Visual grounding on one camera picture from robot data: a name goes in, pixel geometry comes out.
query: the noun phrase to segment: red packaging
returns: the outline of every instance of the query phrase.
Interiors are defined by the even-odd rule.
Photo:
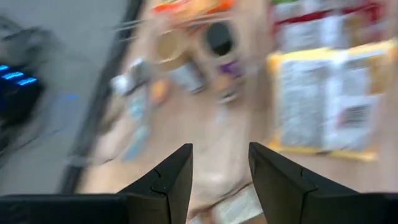
[[[348,48],[383,40],[391,0],[269,0],[277,49]]]

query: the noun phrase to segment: black device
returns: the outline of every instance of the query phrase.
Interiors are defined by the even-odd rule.
[[[0,63],[0,118],[11,126],[29,118],[44,90],[41,82],[27,72]]]
[[[398,194],[361,194],[250,143],[249,163],[268,224],[398,223]]]
[[[185,144],[116,194],[3,196],[0,223],[185,223],[192,164],[192,144]]]

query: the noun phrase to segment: yellow package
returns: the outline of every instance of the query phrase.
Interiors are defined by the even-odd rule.
[[[380,102],[397,44],[389,40],[347,50],[315,49],[267,59],[277,130],[275,151],[374,160]]]

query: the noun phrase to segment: snack bag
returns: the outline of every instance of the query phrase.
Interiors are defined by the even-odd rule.
[[[270,55],[277,131],[268,147],[375,159],[381,101],[396,57],[395,40]]]
[[[283,52],[350,48],[382,41],[388,0],[269,0],[274,47]]]

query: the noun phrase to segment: gray floor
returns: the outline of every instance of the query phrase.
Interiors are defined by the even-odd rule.
[[[38,118],[19,144],[47,121],[40,138],[7,157],[0,168],[0,194],[54,193],[67,163],[68,153],[81,128],[114,33],[127,0],[2,0],[0,14],[24,27],[43,26],[64,43],[39,75],[48,83]]]

